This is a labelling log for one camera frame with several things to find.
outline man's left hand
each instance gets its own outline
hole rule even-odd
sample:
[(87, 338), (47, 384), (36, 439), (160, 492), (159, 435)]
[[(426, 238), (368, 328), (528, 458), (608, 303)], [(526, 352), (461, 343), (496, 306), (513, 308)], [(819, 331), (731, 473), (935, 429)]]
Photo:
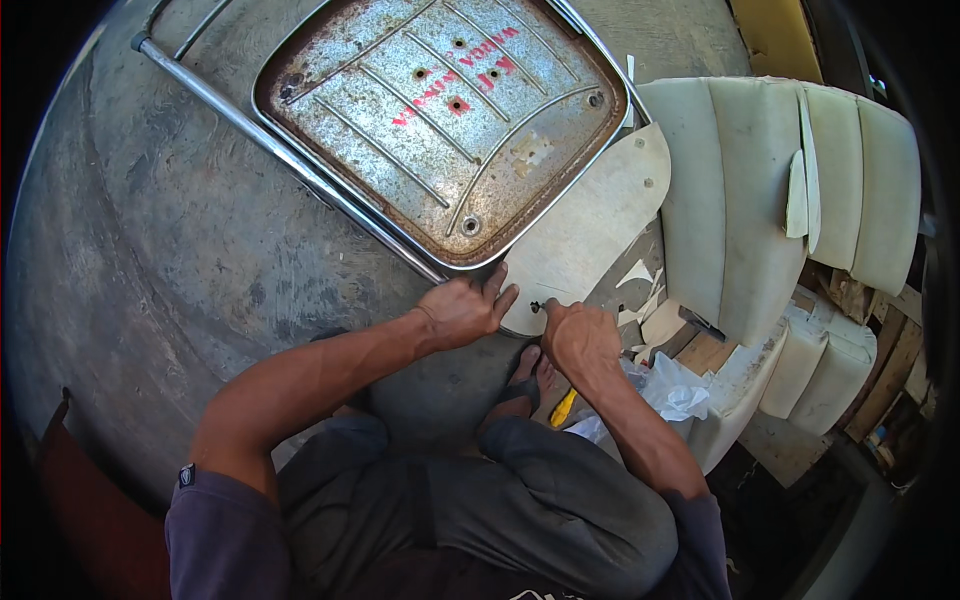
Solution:
[(432, 349), (460, 348), (495, 333), (520, 295), (515, 283), (500, 294), (506, 278), (507, 263), (501, 262), (483, 285), (458, 277), (427, 292), (412, 312), (420, 311), (428, 318), (434, 338)]

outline shirt logo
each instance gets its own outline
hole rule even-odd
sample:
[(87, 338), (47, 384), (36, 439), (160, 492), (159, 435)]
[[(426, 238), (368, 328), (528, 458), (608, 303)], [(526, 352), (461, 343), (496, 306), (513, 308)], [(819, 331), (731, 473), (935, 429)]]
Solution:
[(186, 467), (180, 470), (180, 487), (185, 488), (187, 486), (192, 486), (195, 480), (197, 466), (194, 463), (190, 463)]

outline concrete floor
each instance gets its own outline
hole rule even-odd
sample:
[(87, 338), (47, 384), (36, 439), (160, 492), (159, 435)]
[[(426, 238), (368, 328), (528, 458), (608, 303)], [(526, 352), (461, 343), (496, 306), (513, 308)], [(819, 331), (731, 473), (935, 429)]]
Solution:
[[(322, 326), (399, 315), (428, 284), (130, 49), (153, 3), (114, 7), (49, 109), (12, 226), (4, 334), (25, 426), (41, 436), (68, 386), (71, 431), (162, 503), (224, 382)], [(172, 51), (213, 4), (175, 1), (157, 42)], [(184, 62), (248, 106), (260, 65), (316, 4), (238, 1)], [(724, 0), (573, 4), (618, 57), (636, 55), (639, 83), (748, 73)], [(605, 303), (632, 262), (592, 296)], [(380, 382), (376, 407), (401, 443), (461, 442), (523, 345), (497, 335), (431, 356)]]

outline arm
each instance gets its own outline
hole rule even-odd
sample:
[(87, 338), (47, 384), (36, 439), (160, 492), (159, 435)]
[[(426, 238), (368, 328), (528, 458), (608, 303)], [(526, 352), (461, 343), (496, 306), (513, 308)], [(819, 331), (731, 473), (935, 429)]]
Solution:
[(553, 364), (610, 429), (624, 465), (655, 492), (686, 499), (709, 495), (697, 461), (666, 421), (650, 408), (620, 368), (613, 315), (581, 302), (546, 303), (543, 348)]
[(494, 333), (519, 295), (500, 263), (486, 284), (438, 286), (403, 316), (362, 331), (291, 348), (230, 381), (206, 406), (190, 450), (197, 468), (228, 475), (276, 504), (270, 452), (328, 417), (358, 390), (433, 352)]

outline purple t-shirt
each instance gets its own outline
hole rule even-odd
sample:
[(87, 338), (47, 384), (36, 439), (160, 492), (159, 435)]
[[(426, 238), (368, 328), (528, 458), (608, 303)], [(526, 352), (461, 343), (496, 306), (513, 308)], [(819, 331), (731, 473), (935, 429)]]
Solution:
[[(196, 471), (174, 492), (166, 519), (175, 600), (288, 598), (293, 568), (279, 510), (239, 481)], [(677, 522), (677, 558), (645, 600), (731, 597), (720, 509), (712, 495), (663, 495)], [(486, 564), (453, 548), (410, 549), (377, 563), (343, 600), (556, 600), (582, 598), (534, 573)]]

